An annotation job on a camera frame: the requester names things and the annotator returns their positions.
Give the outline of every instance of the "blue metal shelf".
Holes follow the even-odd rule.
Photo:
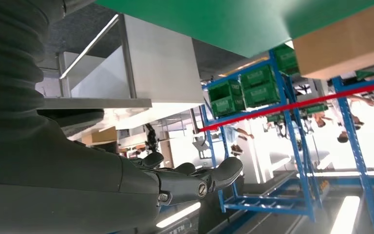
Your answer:
[[[353,85],[344,86],[341,78],[334,78],[332,80],[333,86],[336,92],[342,92],[348,89],[365,87],[367,85],[373,85],[373,81],[364,81]],[[343,122],[345,125],[346,132],[348,134],[348,139],[354,153],[354,158],[356,162],[356,168],[359,172],[359,178],[362,185],[364,197],[366,199],[366,204],[368,206],[369,214],[371,216],[372,223],[374,225],[374,190],[372,188],[372,182],[370,177],[367,175],[367,168],[365,161],[363,159],[362,151],[360,149],[359,141],[357,139],[355,125],[352,119],[352,113],[349,109],[348,100],[346,97],[338,98],[338,103],[340,111],[342,113]]]
[[[243,112],[238,113],[233,116],[223,117],[219,119],[215,119],[212,121],[208,120],[207,114],[206,114],[206,105],[202,106],[202,113],[203,113],[203,119],[204,119],[204,125],[212,125],[215,123],[224,122],[226,120],[232,120],[238,117],[243,117],[249,114],[269,110],[272,108],[280,107],[287,105],[287,102],[289,100],[290,103],[296,102],[296,97],[294,95],[294,90],[291,84],[291,79],[287,77],[287,82],[290,83],[289,85],[286,85],[286,82],[283,80],[282,74],[279,72],[278,66],[276,64],[275,55],[273,51],[269,51],[269,60],[263,61],[260,63],[257,63],[255,65],[252,65],[242,71],[233,73],[225,78],[222,78],[220,80],[214,81],[206,86],[203,86],[203,89],[207,89],[213,85],[217,85],[221,82],[224,82],[229,79],[238,79],[239,74],[247,73],[249,71],[252,71],[254,69],[257,69],[259,67],[270,65],[272,67],[272,70],[274,72],[274,76],[276,79],[276,84],[278,87],[278,92],[280,96],[280,102],[278,104],[270,105],[265,108],[261,108],[252,112]],[[310,217],[312,221],[315,220],[315,214],[314,214],[314,208],[319,206],[322,206],[322,196],[319,194],[319,187],[318,182],[314,176],[308,177],[308,174],[313,175],[313,166],[309,155],[309,150],[307,148],[306,139],[304,136],[304,131],[302,128],[301,120],[300,120],[300,114],[298,109],[294,109],[293,113],[297,119],[297,124],[299,126],[299,134],[301,136],[301,141],[303,145],[303,164],[302,160],[299,155],[298,151],[298,144],[296,140],[296,134],[292,125],[292,120],[290,116],[289,111],[284,111],[284,116],[286,120],[287,127],[289,129],[289,136],[290,140],[292,142],[293,151],[295,155],[295,159],[298,166],[298,171],[300,173],[300,180],[298,180],[299,185],[302,187],[302,193],[300,194],[300,197],[297,198],[279,198],[277,195],[279,195],[279,191],[283,192],[285,191],[285,187],[288,186],[288,183],[283,183],[280,187],[278,187],[277,190],[274,192],[267,194],[266,196],[239,196],[236,189],[236,184],[233,183],[233,196],[227,200],[224,200],[223,193],[219,191],[219,201],[220,201],[220,207],[223,212],[226,211],[226,209],[236,209],[236,210],[248,210],[248,211],[261,211],[261,212],[275,212],[275,213],[286,213],[286,214],[296,214],[296,215],[307,215]],[[225,150],[225,158],[229,157],[229,150],[224,134],[224,128],[220,127],[222,138],[223,138],[223,144],[224,144],[224,150]],[[212,162],[213,165],[216,166],[216,160],[214,155],[214,150],[212,147],[212,140],[211,140],[211,134],[210,131],[206,131],[206,137],[208,139],[211,155],[212,155]]]
[[[266,60],[266,61],[263,61],[263,62],[256,63],[254,65],[251,65],[251,66],[247,67],[247,68],[244,68],[243,70],[240,70],[238,72],[230,74],[230,75],[228,75],[226,77],[223,77],[221,79],[217,79],[217,80],[215,80],[215,81],[213,81],[213,82],[211,82],[211,83],[209,83],[207,85],[203,85],[202,89],[203,90],[207,90],[208,88],[210,88],[210,87],[212,87],[214,85],[217,85],[217,84],[221,84],[221,83],[223,83],[223,82],[225,82],[227,80],[231,80],[231,79],[237,80],[237,79],[239,79],[239,75],[245,74],[247,72],[253,71],[253,70],[255,70],[255,69],[259,68],[259,67],[263,67],[263,66],[266,66],[266,65],[272,65],[272,60],[269,59],[269,60]]]

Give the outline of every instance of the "screw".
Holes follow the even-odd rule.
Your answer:
[[[206,183],[204,183],[204,182],[200,183],[198,192],[199,192],[199,194],[198,194],[199,197],[204,197],[207,194],[207,185],[206,185]]]
[[[159,194],[158,200],[161,202],[166,202],[168,200],[168,194]]]

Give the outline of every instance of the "cardboard box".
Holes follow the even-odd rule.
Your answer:
[[[303,77],[330,79],[374,65],[374,6],[293,40]]]
[[[117,141],[118,135],[115,127],[111,127],[101,132],[90,133],[81,138],[86,145],[100,145]]]

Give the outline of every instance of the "robotic hand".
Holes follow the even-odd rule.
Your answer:
[[[0,0],[0,234],[111,233],[151,222],[160,205],[231,184],[236,158],[190,174],[151,169],[69,141],[37,113],[48,25],[94,0]]]
[[[145,159],[152,162],[152,157],[157,159],[158,155],[161,154],[152,153]],[[243,169],[242,162],[235,157],[227,158],[218,168],[202,169],[186,175],[187,168],[190,165],[191,163],[184,163],[173,170],[167,168],[155,170],[142,166],[139,166],[139,169],[158,180],[160,206],[199,200],[205,197],[207,193],[231,185]]]

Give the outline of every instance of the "red line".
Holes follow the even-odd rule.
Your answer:
[[[213,124],[213,125],[209,125],[209,126],[206,126],[202,129],[200,129],[200,132],[204,132],[204,131],[207,131],[207,130],[217,130],[217,128],[220,127],[220,126],[230,124],[230,123],[234,123],[234,122],[238,122],[238,121],[241,121],[241,120],[244,120],[244,119],[255,118],[255,117],[259,117],[259,116],[265,116],[265,115],[275,113],[275,112],[291,110],[291,109],[299,108],[299,107],[302,107],[302,106],[308,106],[308,105],[311,105],[311,104],[315,104],[315,103],[318,103],[318,102],[323,102],[323,101],[334,99],[334,98],[340,98],[340,97],[342,98],[342,97],[346,97],[348,95],[353,95],[353,94],[363,93],[363,92],[369,92],[369,91],[373,91],[373,90],[374,90],[374,84],[366,86],[366,87],[360,87],[360,88],[356,88],[356,89],[352,89],[352,90],[343,91],[343,92],[340,92],[340,93],[337,93],[337,94],[327,95],[327,96],[318,97],[318,98],[314,98],[314,99],[310,99],[310,100],[306,100],[306,101],[301,101],[301,102],[295,102],[295,103],[287,104],[287,105],[284,105],[284,106],[276,107],[276,108],[273,108],[273,109],[270,109],[270,110],[260,111],[260,112],[257,112],[257,113],[249,114],[247,116],[242,116],[242,117],[226,120],[226,121],[221,122],[221,123],[216,123],[216,124]]]

